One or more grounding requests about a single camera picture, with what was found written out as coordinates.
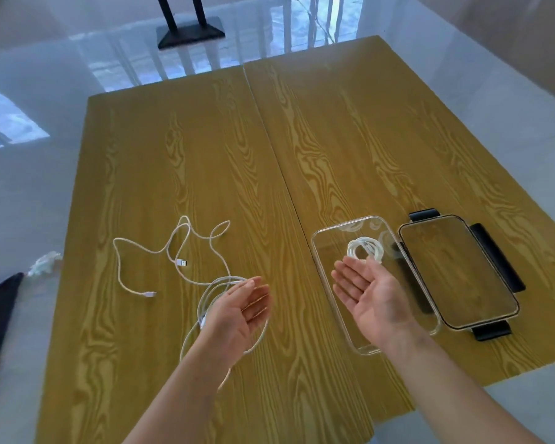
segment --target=right hand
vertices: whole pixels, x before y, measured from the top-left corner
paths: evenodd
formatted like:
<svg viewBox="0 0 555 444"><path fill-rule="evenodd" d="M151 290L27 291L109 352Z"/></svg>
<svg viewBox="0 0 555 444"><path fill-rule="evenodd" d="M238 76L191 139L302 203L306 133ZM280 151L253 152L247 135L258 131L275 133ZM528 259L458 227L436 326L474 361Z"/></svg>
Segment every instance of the right hand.
<svg viewBox="0 0 555 444"><path fill-rule="evenodd" d="M331 272L333 291L353 315L362 335L386 352L395 336L419 328L399 281L374 258L343 257Z"/></svg>

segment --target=hand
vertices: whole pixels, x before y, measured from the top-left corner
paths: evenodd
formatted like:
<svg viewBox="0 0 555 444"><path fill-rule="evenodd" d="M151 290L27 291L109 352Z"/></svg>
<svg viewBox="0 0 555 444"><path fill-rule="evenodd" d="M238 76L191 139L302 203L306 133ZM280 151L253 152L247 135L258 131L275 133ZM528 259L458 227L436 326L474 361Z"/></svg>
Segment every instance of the hand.
<svg viewBox="0 0 555 444"><path fill-rule="evenodd" d="M227 371L253 345L251 336L269 318L272 303L261 277L237 283L214 302L193 347L213 353Z"/></svg>
<svg viewBox="0 0 555 444"><path fill-rule="evenodd" d="M398 332L417 325L399 281L374 258L343 257L335 262L331 276L336 282L333 291L362 335L379 349L386 352Z"/></svg>

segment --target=forearm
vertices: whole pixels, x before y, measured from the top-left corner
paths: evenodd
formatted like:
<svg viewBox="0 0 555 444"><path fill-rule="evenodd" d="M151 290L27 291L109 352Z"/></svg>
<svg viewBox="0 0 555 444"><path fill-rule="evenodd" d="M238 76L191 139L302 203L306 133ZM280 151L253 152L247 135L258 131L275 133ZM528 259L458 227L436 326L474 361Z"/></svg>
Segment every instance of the forearm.
<svg viewBox="0 0 555 444"><path fill-rule="evenodd" d="M225 375L196 342L124 443L200 443Z"/></svg>
<svg viewBox="0 0 555 444"><path fill-rule="evenodd" d="M541 443L419 326L385 352L443 443Z"/></svg>

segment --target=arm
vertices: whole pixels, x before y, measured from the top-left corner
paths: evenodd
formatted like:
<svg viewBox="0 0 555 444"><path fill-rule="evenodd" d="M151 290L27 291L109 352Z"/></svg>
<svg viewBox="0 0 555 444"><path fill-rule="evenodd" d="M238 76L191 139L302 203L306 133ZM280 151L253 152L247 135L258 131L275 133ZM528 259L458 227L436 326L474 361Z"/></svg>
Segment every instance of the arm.
<svg viewBox="0 0 555 444"><path fill-rule="evenodd" d="M394 365L443 443L540 444L417 324L399 282L373 259L344 257L333 290Z"/></svg>
<svg viewBox="0 0 555 444"><path fill-rule="evenodd" d="M124 444L199 443L218 387L269 318L272 298L261 277L234 285L210 309L205 327Z"/></svg>

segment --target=stand base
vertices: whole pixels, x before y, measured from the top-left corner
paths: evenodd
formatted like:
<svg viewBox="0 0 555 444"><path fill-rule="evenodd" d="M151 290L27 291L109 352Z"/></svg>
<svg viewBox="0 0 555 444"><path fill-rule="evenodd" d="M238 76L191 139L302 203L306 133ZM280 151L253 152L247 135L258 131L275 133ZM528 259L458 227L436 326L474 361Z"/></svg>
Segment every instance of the stand base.
<svg viewBox="0 0 555 444"><path fill-rule="evenodd" d="M222 22L219 17L211 17L208 24L202 27L197 21L178 25L177 31L170 31L168 27L156 28L158 49L189 45L205 40L222 39L226 37L222 31Z"/></svg>

